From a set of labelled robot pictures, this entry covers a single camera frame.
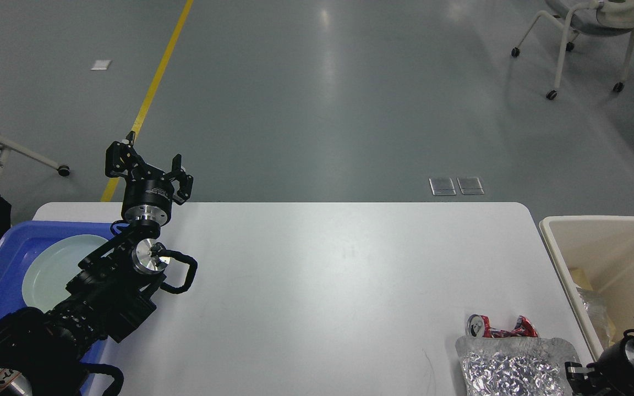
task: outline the trash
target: trash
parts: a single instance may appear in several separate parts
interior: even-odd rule
[[[564,363],[578,355],[566,340],[465,335],[455,346],[468,396],[572,394]]]

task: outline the black cable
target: black cable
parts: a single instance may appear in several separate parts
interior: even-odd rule
[[[121,392],[121,386],[124,385],[124,373],[116,366],[111,364],[96,364],[96,363],[80,363],[86,370],[94,374],[104,374],[105,376],[111,376],[114,381],[108,386],[102,396],[116,396]]]
[[[163,282],[163,284],[161,285],[161,290],[168,293],[173,293],[174,295],[185,293],[189,289],[189,287],[192,286],[194,275],[197,273],[197,260],[195,260],[191,256],[187,256],[187,254],[182,254],[179,251],[167,249],[161,249],[157,251],[156,256],[170,257],[172,259],[178,260],[181,263],[186,263],[189,266],[189,268],[187,268],[187,274],[185,275],[185,281],[182,286],[176,288],[174,286],[168,285],[168,283],[165,282]]]
[[[114,226],[116,226],[118,224],[128,224],[128,221],[123,220],[123,219],[122,220],[116,220],[115,222],[111,223],[111,225],[109,225],[109,230],[111,231],[111,233],[114,236],[119,235],[121,233],[119,230],[114,228]]]

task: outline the white table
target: white table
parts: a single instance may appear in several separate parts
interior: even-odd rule
[[[120,207],[49,203],[35,220],[111,222]],[[508,329],[523,314],[591,361],[518,203],[187,203],[161,233],[199,270],[108,343],[122,394],[465,394],[470,314]]]

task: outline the gray floor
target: gray floor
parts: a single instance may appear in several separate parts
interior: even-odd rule
[[[0,185],[28,220],[98,201],[103,153],[130,130],[183,8],[168,2],[0,1],[2,132],[69,163],[12,155]],[[542,0],[196,0],[136,148],[196,177],[195,201],[519,201],[536,221],[634,215],[634,55],[579,37],[561,93],[559,31]],[[112,59],[110,70],[88,69]],[[481,177],[435,197],[428,178]],[[116,199],[121,198],[118,189]]]

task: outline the beige bin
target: beige bin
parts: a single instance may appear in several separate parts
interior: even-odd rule
[[[597,360],[601,343],[584,310],[569,268],[581,268],[594,291],[605,298],[617,331],[634,328],[634,217],[555,216],[539,223],[556,273],[576,314],[586,343]]]

